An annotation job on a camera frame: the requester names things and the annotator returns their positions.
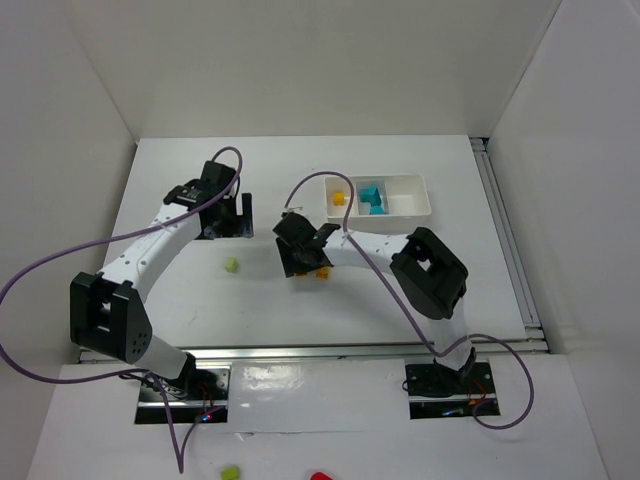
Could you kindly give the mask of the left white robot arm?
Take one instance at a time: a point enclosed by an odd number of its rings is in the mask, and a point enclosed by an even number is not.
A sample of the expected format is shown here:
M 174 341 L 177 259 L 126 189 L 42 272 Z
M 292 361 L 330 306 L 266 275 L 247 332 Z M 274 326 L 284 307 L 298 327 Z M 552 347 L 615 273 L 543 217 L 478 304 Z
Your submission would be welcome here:
M 215 160 L 201 176 L 174 187 L 149 225 L 114 261 L 70 285 L 70 338 L 78 346 L 176 379 L 190 369 L 188 354 L 153 333 L 145 302 L 178 254 L 197 239 L 250 237 L 249 194 L 237 212 L 239 170 Z

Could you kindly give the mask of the long teal lego brick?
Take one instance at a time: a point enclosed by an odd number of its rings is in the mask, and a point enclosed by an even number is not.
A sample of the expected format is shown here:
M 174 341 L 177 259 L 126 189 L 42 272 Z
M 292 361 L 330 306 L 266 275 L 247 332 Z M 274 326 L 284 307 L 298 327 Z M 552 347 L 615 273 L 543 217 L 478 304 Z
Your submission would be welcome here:
M 370 186 L 370 187 L 359 189 L 358 198 L 361 203 L 368 204 L 370 207 L 372 206 L 383 207 L 383 198 L 382 198 L 381 190 L 378 186 Z

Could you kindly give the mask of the yellow lego long brick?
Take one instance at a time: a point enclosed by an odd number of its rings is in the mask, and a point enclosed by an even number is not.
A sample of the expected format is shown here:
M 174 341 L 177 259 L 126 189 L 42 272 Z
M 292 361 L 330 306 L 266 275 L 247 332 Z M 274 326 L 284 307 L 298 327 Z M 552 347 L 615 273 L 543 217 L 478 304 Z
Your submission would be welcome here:
M 329 278 L 329 275 L 330 275 L 329 267 L 321 267 L 315 271 L 316 278 L 327 280 Z

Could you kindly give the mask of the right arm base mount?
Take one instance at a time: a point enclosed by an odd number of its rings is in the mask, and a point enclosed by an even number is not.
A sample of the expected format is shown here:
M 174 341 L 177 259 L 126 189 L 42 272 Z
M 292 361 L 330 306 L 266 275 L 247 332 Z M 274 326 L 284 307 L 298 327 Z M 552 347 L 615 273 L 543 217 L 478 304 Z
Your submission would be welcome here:
M 499 416 L 500 407 L 488 362 L 476 363 L 459 383 L 447 379 L 435 363 L 407 364 L 401 388 L 408 396 L 411 420 Z

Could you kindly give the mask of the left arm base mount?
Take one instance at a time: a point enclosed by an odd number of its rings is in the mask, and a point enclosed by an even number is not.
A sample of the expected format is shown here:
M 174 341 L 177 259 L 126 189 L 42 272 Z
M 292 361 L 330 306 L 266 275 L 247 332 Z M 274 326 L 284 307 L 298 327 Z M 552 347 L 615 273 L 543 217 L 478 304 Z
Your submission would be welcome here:
M 180 392 L 164 380 L 161 381 L 174 423 L 186 425 L 196 419 L 204 424 L 224 424 L 228 421 L 231 369 L 211 368 L 209 372 L 216 382 L 200 382 L 192 393 Z M 161 392 L 150 378 L 146 378 L 140 385 L 134 423 L 167 424 Z

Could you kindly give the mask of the small yellow lego brick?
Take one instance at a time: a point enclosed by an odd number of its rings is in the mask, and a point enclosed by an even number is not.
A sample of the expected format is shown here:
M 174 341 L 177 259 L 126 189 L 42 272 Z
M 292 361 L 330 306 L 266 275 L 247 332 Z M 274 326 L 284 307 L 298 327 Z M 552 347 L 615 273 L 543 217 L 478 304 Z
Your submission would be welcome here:
M 332 204 L 334 206 L 344 206 L 345 205 L 345 195 L 342 192 L 335 192 L 331 197 Z

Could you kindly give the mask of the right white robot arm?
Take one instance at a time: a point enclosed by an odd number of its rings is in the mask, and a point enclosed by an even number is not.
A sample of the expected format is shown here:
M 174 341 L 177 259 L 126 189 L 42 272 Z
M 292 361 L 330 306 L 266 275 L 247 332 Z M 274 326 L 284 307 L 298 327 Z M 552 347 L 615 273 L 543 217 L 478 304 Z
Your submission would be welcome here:
M 315 228 L 304 216 L 288 212 L 273 228 L 285 276 L 322 267 L 372 270 L 383 285 L 393 277 L 402 293 L 392 293 L 405 315 L 417 311 L 430 322 L 425 337 L 414 318 L 409 321 L 443 369 L 464 377 L 476 359 L 463 314 L 469 271 L 426 227 L 411 234 L 383 235 L 348 231 L 338 224 Z

